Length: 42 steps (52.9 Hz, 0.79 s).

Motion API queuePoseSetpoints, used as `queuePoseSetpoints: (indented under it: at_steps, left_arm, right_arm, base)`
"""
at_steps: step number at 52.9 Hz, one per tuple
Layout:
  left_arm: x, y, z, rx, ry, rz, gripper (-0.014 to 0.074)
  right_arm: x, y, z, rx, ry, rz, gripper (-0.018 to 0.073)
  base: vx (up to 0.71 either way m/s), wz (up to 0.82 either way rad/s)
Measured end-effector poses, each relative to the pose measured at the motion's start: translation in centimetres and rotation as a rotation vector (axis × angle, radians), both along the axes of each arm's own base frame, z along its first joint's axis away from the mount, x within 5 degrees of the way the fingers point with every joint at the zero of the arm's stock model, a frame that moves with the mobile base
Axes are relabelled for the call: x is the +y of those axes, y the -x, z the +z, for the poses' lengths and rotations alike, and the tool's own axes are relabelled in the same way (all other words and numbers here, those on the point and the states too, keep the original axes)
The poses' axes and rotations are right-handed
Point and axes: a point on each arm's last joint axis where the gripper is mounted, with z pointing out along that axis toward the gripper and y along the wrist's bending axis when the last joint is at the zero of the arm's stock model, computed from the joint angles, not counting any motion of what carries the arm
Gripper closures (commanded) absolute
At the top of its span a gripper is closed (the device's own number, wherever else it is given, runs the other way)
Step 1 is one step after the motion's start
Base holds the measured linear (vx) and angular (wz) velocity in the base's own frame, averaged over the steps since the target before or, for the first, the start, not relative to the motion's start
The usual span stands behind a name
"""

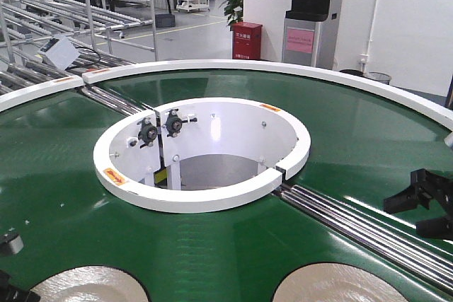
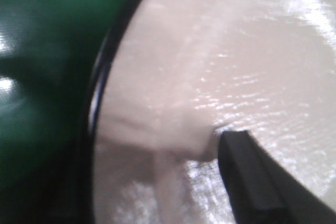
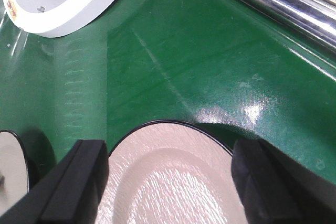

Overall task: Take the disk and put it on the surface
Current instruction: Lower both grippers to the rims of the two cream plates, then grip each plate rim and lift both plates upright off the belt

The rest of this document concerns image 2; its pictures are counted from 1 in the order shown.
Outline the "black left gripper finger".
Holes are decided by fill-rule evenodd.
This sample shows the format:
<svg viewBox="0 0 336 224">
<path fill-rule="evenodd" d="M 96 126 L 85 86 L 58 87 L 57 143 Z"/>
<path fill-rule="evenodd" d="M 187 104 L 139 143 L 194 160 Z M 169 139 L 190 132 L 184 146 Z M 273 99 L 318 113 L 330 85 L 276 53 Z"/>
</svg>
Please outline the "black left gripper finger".
<svg viewBox="0 0 336 224">
<path fill-rule="evenodd" d="M 247 131 L 221 134 L 218 167 L 236 223 L 335 223 L 335 211 L 285 171 Z"/>
</svg>

